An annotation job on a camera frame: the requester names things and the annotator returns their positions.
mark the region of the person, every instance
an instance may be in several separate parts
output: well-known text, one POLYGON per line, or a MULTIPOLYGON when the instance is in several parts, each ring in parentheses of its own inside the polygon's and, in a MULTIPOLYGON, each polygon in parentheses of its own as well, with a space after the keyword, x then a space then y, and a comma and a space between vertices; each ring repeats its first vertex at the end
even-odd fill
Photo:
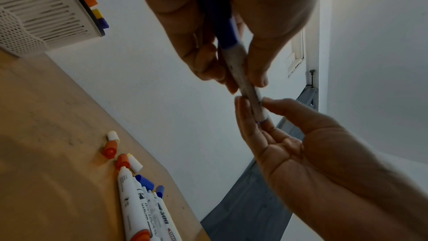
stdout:
MULTIPOLYGON (((173 47, 202 80, 215 79, 231 93, 236 83, 196 0, 146 0, 173 47)), ((316 0, 231 0, 242 33, 254 34, 245 63, 249 80, 268 85, 266 71, 279 50, 308 21, 316 0)), ((236 121, 269 187, 325 240, 428 240, 428 197, 378 160, 333 118, 294 100, 263 99, 305 134, 303 141, 258 125, 249 102, 235 98, 236 121)))

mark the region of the pen holder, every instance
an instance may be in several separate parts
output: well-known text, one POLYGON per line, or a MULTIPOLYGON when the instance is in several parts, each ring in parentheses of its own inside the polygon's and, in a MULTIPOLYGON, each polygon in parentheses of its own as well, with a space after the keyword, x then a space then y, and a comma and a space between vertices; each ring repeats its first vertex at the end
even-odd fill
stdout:
POLYGON ((84 0, 0 0, 0 49, 18 57, 104 34, 84 0))

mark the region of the perforated basket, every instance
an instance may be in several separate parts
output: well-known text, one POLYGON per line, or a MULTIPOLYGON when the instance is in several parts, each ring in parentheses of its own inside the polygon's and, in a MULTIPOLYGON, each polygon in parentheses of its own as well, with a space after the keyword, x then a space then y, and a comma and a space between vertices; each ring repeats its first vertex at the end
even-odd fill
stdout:
POLYGON ((104 35, 83 0, 0 0, 0 48, 28 56, 104 35))

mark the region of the gray surface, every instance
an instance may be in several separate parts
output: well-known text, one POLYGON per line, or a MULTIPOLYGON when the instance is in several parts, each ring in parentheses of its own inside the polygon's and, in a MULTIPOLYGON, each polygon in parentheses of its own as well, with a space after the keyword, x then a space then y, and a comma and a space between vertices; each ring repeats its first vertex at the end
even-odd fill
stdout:
MULTIPOLYGON (((298 101, 310 105, 318 90, 306 87, 298 101)), ((284 119, 281 127, 291 136, 303 139, 303 133, 284 119)), ((279 241, 292 213, 268 188, 253 160, 224 199, 201 222, 212 241, 279 241)))

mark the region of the hand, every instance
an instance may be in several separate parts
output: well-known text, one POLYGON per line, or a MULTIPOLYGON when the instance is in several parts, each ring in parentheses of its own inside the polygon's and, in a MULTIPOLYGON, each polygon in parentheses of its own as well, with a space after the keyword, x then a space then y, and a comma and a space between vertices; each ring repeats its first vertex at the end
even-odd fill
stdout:
POLYGON ((235 99, 242 138, 268 185, 326 240, 426 240, 428 199, 382 164, 334 119, 292 99, 263 99, 305 134, 303 141, 258 127, 249 103, 235 99))
MULTIPOLYGON (((165 28, 180 58, 202 80, 215 79, 229 91, 238 87, 221 55, 216 58, 214 34, 196 0, 146 0, 165 28)), ((231 0, 242 33, 244 22, 254 34, 246 71, 257 87, 268 84, 266 71, 281 48, 308 21, 317 0, 231 0)))

